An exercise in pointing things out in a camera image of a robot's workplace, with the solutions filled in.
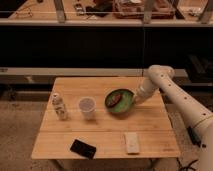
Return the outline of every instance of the table top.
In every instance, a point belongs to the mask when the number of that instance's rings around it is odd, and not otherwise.
[[[178,148],[165,106],[159,91],[143,104],[135,105],[124,117],[110,114],[104,106],[108,93],[127,88],[135,92],[142,77],[61,77],[52,93],[63,98],[69,112],[66,121],[59,121],[51,99],[32,152],[33,159],[83,159],[71,152],[75,139],[97,148],[94,158],[161,158],[178,157]],[[94,120],[85,120],[78,109],[82,97],[96,101]],[[125,132],[136,132],[140,153],[129,155],[125,148]]]

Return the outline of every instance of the plastic cup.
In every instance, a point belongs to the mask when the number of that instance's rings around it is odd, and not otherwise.
[[[95,100],[90,97],[84,97],[79,101],[79,109],[86,120],[94,118]]]

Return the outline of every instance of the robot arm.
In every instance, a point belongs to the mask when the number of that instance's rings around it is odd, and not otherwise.
[[[198,160],[199,171],[213,170],[213,113],[176,85],[174,70],[168,66],[152,65],[148,77],[137,88],[136,102],[150,98],[161,88],[181,113],[186,127],[191,127],[202,140]]]

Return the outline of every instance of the bowl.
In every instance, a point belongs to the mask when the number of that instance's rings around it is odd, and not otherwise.
[[[133,105],[134,93],[128,89],[117,89],[105,98],[105,107],[112,114],[123,114]]]

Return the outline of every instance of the bottle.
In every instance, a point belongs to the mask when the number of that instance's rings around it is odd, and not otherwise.
[[[62,98],[59,96],[58,93],[53,93],[52,105],[55,109],[56,114],[58,115],[59,120],[67,120],[68,112]]]

